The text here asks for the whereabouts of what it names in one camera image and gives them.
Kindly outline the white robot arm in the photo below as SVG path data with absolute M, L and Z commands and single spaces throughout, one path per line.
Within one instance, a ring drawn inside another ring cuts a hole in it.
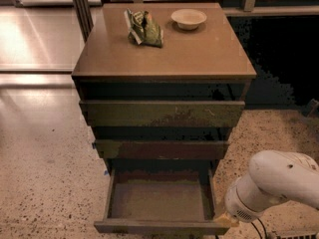
M 223 197 L 221 225 L 251 223 L 270 207 L 295 201 L 319 209 L 319 165 L 299 152 L 261 150 L 251 156 L 246 172 L 234 179 Z

